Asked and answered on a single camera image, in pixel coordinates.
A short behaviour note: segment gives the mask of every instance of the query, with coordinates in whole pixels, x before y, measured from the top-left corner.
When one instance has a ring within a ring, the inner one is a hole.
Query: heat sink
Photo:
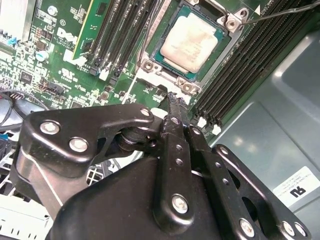
[[[37,0],[0,0],[0,34],[25,42],[29,39]]]

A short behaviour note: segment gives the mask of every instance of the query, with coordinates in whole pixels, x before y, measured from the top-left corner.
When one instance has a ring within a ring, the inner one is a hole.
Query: motherboard
[[[210,140],[320,16],[249,22],[310,3],[0,0],[0,88],[52,109],[155,108],[174,92]]]

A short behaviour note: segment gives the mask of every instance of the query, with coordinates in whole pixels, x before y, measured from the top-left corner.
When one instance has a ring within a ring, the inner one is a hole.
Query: black plastic cover
[[[152,211],[157,167],[157,158],[142,158],[76,194],[46,240],[220,240],[203,180],[194,174],[194,224],[176,236],[161,231]]]

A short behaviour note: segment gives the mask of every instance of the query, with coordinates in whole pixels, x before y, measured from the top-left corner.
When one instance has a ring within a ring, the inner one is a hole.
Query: capacitor
[[[47,51],[39,51],[36,53],[35,58],[42,63],[49,58],[49,53]]]
[[[53,17],[58,15],[58,9],[55,6],[49,6],[47,11],[48,11],[48,14]]]

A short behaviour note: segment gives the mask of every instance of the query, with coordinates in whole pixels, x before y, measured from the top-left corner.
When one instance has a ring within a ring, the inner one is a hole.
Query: metal bracket
[[[55,219],[70,197],[88,187],[86,174],[93,160],[102,162],[119,150],[112,144],[116,134],[153,121],[153,114],[140,104],[32,113],[23,121],[14,159],[18,177],[12,183],[19,187],[19,179],[26,179],[33,187],[29,192],[37,194]]]
[[[194,126],[186,129],[186,138],[191,159],[197,159],[192,168],[203,175],[223,238],[311,239],[306,226],[227,147],[217,145],[211,151]],[[294,224],[306,236],[288,227]]]
[[[189,144],[184,139],[179,100],[169,93],[168,115],[164,119],[163,150],[155,181],[153,215],[162,230],[170,235],[185,232],[195,220]]]

